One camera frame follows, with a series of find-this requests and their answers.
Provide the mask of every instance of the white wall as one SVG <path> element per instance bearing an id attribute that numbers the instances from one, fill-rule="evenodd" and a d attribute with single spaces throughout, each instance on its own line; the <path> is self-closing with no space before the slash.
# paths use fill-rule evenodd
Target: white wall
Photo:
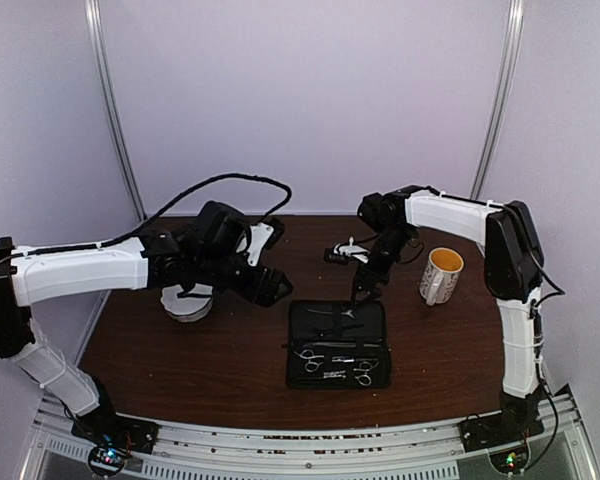
<path id="1" fill-rule="evenodd" d="M 125 137 L 149 212 L 226 171 L 289 182 L 287 212 L 354 212 L 412 183 L 468 195 L 509 2 L 102 2 Z M 209 195 L 262 212 L 279 192 Z"/>
<path id="2" fill-rule="evenodd" d="M 19 244 L 101 239 L 132 226 L 80 1 L 0 0 L 0 236 Z M 67 357 L 97 295 L 35 314 Z M 39 388 L 0 361 L 0 479 L 15 478 Z"/>
<path id="3" fill-rule="evenodd" d="M 527 2 L 483 197 L 531 207 L 568 295 L 543 307 L 547 365 L 554 387 L 571 384 L 600 462 L 600 1 Z"/>

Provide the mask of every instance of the tool case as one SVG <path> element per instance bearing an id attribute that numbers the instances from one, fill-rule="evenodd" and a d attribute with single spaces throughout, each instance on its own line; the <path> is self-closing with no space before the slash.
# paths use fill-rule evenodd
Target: tool case
<path id="1" fill-rule="evenodd" d="M 386 314 L 381 302 L 295 300 L 289 306 L 287 386 L 384 388 L 391 382 Z"/>

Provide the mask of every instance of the orange and white mug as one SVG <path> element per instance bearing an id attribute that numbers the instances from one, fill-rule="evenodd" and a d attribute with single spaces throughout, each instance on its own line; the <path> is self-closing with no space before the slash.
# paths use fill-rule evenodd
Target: orange and white mug
<path id="1" fill-rule="evenodd" d="M 445 303 L 451 298 L 463 268 L 464 260 L 458 252 L 445 247 L 431 250 L 420 280 L 420 295 L 427 305 Z"/>

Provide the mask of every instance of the dark brown tabletop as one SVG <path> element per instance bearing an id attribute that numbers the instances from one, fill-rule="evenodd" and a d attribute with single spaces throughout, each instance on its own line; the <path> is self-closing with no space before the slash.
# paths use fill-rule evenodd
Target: dark brown tabletop
<path id="1" fill-rule="evenodd" d="M 325 264 L 325 247 L 369 230 L 355 217 L 280 217 L 287 232 L 266 265 L 287 273 L 292 297 L 261 308 L 232 292 L 207 318 L 181 324 L 159 291 L 113 292 L 81 367 L 102 380 L 122 413 L 222 427 L 326 429 L 428 422 L 498 408 L 502 328 L 483 281 L 483 261 L 466 240 L 422 229 L 424 253 L 394 266 L 382 301 L 393 363 L 387 389 L 299 391 L 285 386 L 291 299 L 348 299 L 355 267 Z M 174 227 L 186 219 L 168 219 Z M 428 252 L 457 250 L 465 268 L 445 305 L 418 293 Z"/>

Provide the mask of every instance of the mug handle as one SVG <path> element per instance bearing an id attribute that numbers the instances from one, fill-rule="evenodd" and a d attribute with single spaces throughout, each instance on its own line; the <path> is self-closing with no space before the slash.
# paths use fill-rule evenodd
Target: mug handle
<path id="1" fill-rule="evenodd" d="M 436 297 L 438 296 L 440 285 L 442 285 L 442 280 L 444 280 L 444 274 L 442 272 L 436 272 L 433 280 L 431 281 L 429 293 L 427 293 L 427 305 L 430 307 L 436 303 Z"/>

